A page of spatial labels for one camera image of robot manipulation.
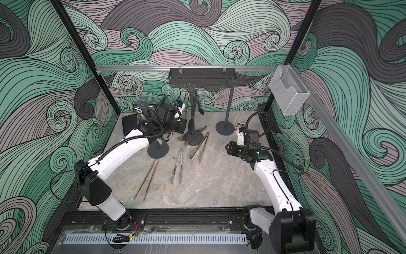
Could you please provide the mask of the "black locking tongs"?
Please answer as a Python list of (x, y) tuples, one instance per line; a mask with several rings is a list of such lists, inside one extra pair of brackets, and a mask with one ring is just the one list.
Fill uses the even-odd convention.
[(196, 115), (196, 109), (198, 109), (198, 112), (203, 115), (204, 110), (200, 104), (199, 96), (198, 96), (198, 91), (194, 91), (192, 96), (191, 96), (191, 119), (189, 120), (188, 123), (188, 131), (193, 131), (195, 129), (195, 115)]

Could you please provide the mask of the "slim silver tweezer tongs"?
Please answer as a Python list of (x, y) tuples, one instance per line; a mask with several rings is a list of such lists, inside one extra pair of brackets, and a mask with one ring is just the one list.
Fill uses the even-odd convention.
[(177, 170), (178, 166), (182, 166), (182, 154), (183, 154), (183, 147), (180, 147), (178, 157), (176, 159), (176, 164), (174, 166), (174, 169), (173, 169), (172, 175), (171, 175), (171, 184), (173, 184), (173, 182), (174, 182), (176, 170)]

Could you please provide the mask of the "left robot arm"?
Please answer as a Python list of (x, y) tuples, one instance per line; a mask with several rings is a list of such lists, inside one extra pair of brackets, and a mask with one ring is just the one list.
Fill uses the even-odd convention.
[(125, 206), (115, 197), (112, 189), (105, 183), (111, 174), (130, 157), (147, 148), (148, 155), (160, 159), (169, 152), (166, 141), (157, 141), (165, 134), (183, 134), (186, 119), (180, 118), (161, 127), (155, 121), (144, 120), (124, 136), (123, 140), (112, 146), (100, 156), (88, 162), (78, 161), (74, 165), (75, 183), (90, 205), (99, 208), (114, 222), (129, 224), (130, 215)]

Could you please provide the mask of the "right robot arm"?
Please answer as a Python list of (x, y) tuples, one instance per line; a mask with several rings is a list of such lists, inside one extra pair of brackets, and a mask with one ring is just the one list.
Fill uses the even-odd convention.
[(303, 208), (280, 176), (274, 158), (266, 150), (249, 149), (231, 141), (225, 146), (229, 155), (239, 157), (252, 166), (270, 197), (274, 213), (264, 208), (252, 208), (252, 224), (266, 231), (277, 254), (312, 251), (315, 247), (316, 218)]

